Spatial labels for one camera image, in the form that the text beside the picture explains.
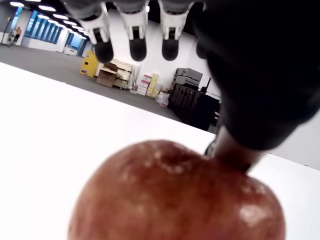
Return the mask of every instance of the person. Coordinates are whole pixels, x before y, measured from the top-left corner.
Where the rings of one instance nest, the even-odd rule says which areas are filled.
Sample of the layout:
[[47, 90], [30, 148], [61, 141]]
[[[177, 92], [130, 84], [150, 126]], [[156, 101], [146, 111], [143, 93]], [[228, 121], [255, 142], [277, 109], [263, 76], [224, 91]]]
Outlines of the person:
[[15, 34], [14, 39], [13, 39], [13, 44], [17, 43], [17, 41], [20, 38], [20, 35], [22, 33], [22, 30], [21, 30], [21, 28], [19, 26], [16, 28], [15, 31], [16, 31], [16, 34]]

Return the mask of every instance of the yellow cabinet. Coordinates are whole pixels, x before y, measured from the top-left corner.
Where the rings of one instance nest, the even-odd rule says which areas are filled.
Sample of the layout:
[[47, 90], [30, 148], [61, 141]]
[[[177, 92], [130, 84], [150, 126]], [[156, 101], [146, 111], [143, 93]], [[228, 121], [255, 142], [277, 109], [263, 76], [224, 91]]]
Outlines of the yellow cabinet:
[[87, 51], [84, 60], [82, 62], [80, 73], [88, 75], [89, 77], [94, 77], [96, 74], [99, 61], [96, 57], [96, 54], [93, 51]]

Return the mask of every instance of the stack of boxes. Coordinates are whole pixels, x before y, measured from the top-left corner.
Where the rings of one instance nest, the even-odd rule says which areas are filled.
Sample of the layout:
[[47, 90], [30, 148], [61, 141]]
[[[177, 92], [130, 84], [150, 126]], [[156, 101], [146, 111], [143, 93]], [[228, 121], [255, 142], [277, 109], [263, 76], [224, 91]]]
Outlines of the stack of boxes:
[[149, 84], [149, 87], [146, 91], [146, 95], [149, 97], [155, 98], [158, 96], [159, 92], [161, 91], [161, 84], [157, 83], [159, 75], [154, 73]]
[[151, 77], [148, 75], [144, 75], [143, 79], [141, 80], [136, 93], [145, 96], [147, 94], [147, 90], [149, 87], [149, 84], [151, 82]]

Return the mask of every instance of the white table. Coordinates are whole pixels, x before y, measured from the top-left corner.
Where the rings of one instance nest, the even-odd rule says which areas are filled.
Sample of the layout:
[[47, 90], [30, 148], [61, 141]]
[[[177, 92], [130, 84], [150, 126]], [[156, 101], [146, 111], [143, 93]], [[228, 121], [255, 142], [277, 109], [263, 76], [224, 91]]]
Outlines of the white table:
[[[1, 240], [65, 240], [82, 186], [127, 145], [167, 139], [203, 153], [214, 137], [22, 69], [0, 72]], [[278, 196], [288, 240], [320, 239], [320, 171], [269, 154], [250, 175]]]

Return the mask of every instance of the red apple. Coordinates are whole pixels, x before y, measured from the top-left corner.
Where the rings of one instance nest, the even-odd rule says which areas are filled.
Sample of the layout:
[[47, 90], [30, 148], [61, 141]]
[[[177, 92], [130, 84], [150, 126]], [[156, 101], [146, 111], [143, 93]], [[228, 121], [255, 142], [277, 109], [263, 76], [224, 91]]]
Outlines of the red apple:
[[68, 240], [284, 240], [263, 183], [177, 143], [147, 141], [106, 160], [85, 185]]

